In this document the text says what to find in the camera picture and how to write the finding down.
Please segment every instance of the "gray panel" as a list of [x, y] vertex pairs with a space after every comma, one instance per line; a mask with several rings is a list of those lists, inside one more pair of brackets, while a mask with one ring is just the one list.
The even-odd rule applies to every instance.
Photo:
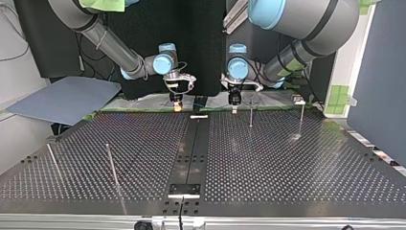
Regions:
[[406, 218], [406, 178], [334, 122], [268, 111], [250, 128], [249, 117], [213, 113], [196, 139], [208, 141], [199, 216]]
[[120, 91], [117, 83], [80, 77], [59, 80], [8, 107], [11, 113], [74, 126]]
[[377, 4], [354, 98], [349, 125], [374, 145], [406, 165], [404, 91], [406, 1]]
[[[43, 149], [0, 176], [0, 212], [177, 214], [178, 207], [173, 213], [164, 202], [169, 201], [171, 180], [179, 182], [177, 174], [184, 174], [181, 182], [186, 181], [187, 171], [173, 169], [178, 153], [190, 149], [185, 144], [188, 120], [187, 114], [99, 115], [54, 145], [58, 164]], [[120, 188], [106, 144], [111, 146]]]

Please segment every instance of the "light blue joint cap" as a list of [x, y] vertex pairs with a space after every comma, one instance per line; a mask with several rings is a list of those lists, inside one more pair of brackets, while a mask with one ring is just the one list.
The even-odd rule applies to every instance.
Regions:
[[134, 79], [132, 79], [127, 73], [126, 73], [126, 71], [123, 69], [123, 68], [120, 68], [120, 71], [122, 72], [122, 75], [123, 75], [123, 78], [125, 79], [125, 80], [134, 80]]
[[158, 47], [159, 53], [164, 51], [176, 51], [176, 46], [173, 43], [165, 43]]
[[250, 67], [243, 58], [235, 57], [228, 64], [230, 76], [235, 80], [244, 80], [248, 77]]
[[281, 20], [285, 5], [286, 0], [251, 0], [248, 16], [253, 24], [271, 30]]
[[230, 54], [247, 54], [247, 47], [244, 44], [233, 44], [230, 46]]
[[173, 68], [173, 59], [167, 54], [159, 55], [153, 61], [153, 69], [160, 75], [165, 75]]

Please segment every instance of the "white wall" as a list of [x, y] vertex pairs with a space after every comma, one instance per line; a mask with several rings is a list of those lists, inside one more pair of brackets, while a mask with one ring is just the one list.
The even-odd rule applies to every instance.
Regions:
[[[13, 6], [12, 0], [0, 0]], [[18, 19], [1, 9], [13, 25], [21, 31]], [[26, 50], [27, 43], [13, 30], [0, 12], [0, 59], [18, 56]], [[52, 134], [50, 124], [35, 119], [14, 116], [4, 110], [17, 100], [46, 86], [39, 76], [33, 55], [0, 61], [0, 173], [20, 159], [38, 150]]]
[[[331, 80], [327, 92], [325, 108], [328, 107], [330, 89], [332, 85], [348, 85], [350, 87], [349, 96], [352, 97], [355, 85], [361, 68], [362, 58], [370, 33], [373, 14], [376, 6], [371, 6], [367, 15], [360, 15], [358, 25], [350, 40], [337, 52]], [[346, 107], [344, 115], [325, 115], [329, 118], [347, 118], [350, 106]]]

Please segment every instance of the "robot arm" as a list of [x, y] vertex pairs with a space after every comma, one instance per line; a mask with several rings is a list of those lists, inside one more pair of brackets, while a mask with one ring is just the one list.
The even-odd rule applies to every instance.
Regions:
[[[359, 4], [358, 0], [250, 0], [248, 14], [250, 21], [264, 30], [296, 38], [277, 57], [262, 65], [260, 82], [273, 86], [283, 78], [279, 75], [281, 71], [294, 71], [289, 69], [290, 63], [305, 66], [314, 58], [328, 56], [341, 48], [358, 23]], [[229, 64], [229, 76], [241, 80], [246, 73], [243, 79], [255, 81], [253, 61], [244, 61], [235, 64], [234, 69]]]
[[103, 26], [97, 11], [82, 8], [79, 0], [49, 0], [49, 3], [66, 26], [82, 33], [98, 49], [119, 64], [128, 79], [136, 80], [146, 74], [155, 74], [152, 68], [154, 57], [143, 59], [125, 46], [112, 31]]

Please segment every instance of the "cable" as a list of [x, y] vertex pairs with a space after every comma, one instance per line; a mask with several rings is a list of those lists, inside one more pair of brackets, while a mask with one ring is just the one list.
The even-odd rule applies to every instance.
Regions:
[[[11, 7], [5, 3], [2, 3], [2, 2], [0, 2], [0, 7], [5, 7], [7, 9], [9, 9], [15, 15], [16, 18], [19, 18], [17, 11], [13, 7]], [[6, 16], [6, 14], [3, 12], [3, 10], [1, 10], [1, 13], [5, 17], [5, 19], [8, 21], [8, 23], [14, 28], [15, 32], [18, 33], [20, 35], [20, 37], [25, 41], [26, 38], [25, 38], [24, 33], [23, 32], [20, 33], [17, 30], [17, 28], [15, 28], [14, 24], [12, 24], [12, 22], [9, 20], [9, 18]]]
[[99, 50], [99, 48], [101, 47], [102, 43], [104, 42], [105, 37], [108, 34], [108, 30], [104, 31], [104, 34], [102, 35], [101, 39], [99, 40], [99, 43], [96, 45], [96, 50]]
[[282, 59], [281, 59], [281, 40], [282, 40], [282, 34], [279, 35], [278, 37], [278, 45], [277, 45], [277, 58], [278, 58], [278, 63], [280, 64], [280, 66], [287, 71], [290, 74], [293, 74], [294, 71], [290, 70], [289, 68], [287, 68], [287, 66], [283, 63]]
[[[3, 2], [0, 2], [0, 7], [5, 7], [5, 8], [7, 8], [7, 9], [9, 9], [9, 10], [15, 15], [15, 17], [18, 18], [17, 12], [16, 12], [11, 6], [9, 6], [9, 5], [7, 5], [7, 4], [5, 4], [5, 3], [3, 3]], [[1, 10], [0, 12], [1, 12], [2, 16], [7, 20], [7, 22], [11, 25], [11, 27], [14, 29], [14, 31], [18, 34], [18, 36], [20, 36], [20, 37], [27, 43], [27, 47], [26, 47], [25, 51], [24, 51], [21, 55], [18, 55], [18, 56], [15, 56], [15, 57], [2, 58], [2, 59], [0, 59], [0, 61], [9, 61], [9, 60], [14, 60], [14, 59], [18, 59], [18, 58], [24, 57], [24, 56], [29, 52], [29, 50], [30, 50], [30, 45], [28, 44], [28, 42], [27, 42], [27, 40], [26, 40], [26, 38], [25, 38], [24, 32], [21, 32], [21, 33], [20, 33], [20, 32], [15, 28], [15, 26], [11, 23], [11, 21], [10, 21], [9, 18], [6, 16], [6, 14], [3, 12], [3, 10]]]
[[24, 51], [24, 53], [22, 53], [21, 55], [15, 56], [15, 57], [8, 57], [8, 58], [3, 58], [0, 59], [0, 61], [8, 61], [8, 60], [14, 60], [14, 59], [18, 59], [21, 57], [24, 57], [25, 55], [27, 55], [28, 51], [30, 50], [30, 45], [27, 45], [26, 50]]
[[78, 43], [78, 46], [79, 46], [79, 52], [82, 53], [86, 58], [88, 58], [90, 60], [93, 60], [93, 61], [100, 61], [100, 60], [107, 57], [106, 54], [104, 54], [104, 55], [102, 55], [101, 57], [98, 57], [98, 58], [94, 58], [94, 57], [90, 57], [90, 56], [86, 55], [86, 53], [84, 53], [84, 51], [83, 51], [83, 49], [81, 47], [82, 41], [83, 41], [83, 34], [79, 34], [79, 39], [77, 37], [77, 43]]
[[143, 65], [144, 71], [146, 72], [146, 75], [143, 77], [143, 79], [144, 79], [144, 81], [148, 81], [149, 73], [148, 73], [148, 69], [147, 69], [146, 60], [143, 57], [141, 57], [139, 54], [136, 53], [136, 55], [137, 55], [138, 59], [140, 60], [141, 64]]
[[111, 69], [110, 75], [107, 78], [108, 81], [111, 81], [111, 78], [113, 77], [114, 73], [116, 73], [116, 64], [113, 64], [113, 68]]
[[304, 78], [307, 81], [307, 84], [308, 84], [308, 87], [310, 88], [311, 93], [313, 94], [314, 98], [317, 100], [319, 105], [322, 107], [322, 109], [325, 110], [325, 107], [322, 105], [322, 101], [317, 97], [316, 93], [313, 90], [313, 87], [311, 87], [310, 80], [308, 79], [308, 75], [307, 75], [307, 72], [305, 69], [303, 70], [303, 73], [304, 73]]
[[183, 230], [183, 221], [182, 221], [182, 212], [183, 212], [183, 201], [185, 198], [182, 198], [182, 203], [180, 205], [180, 212], [179, 212], [179, 230]]

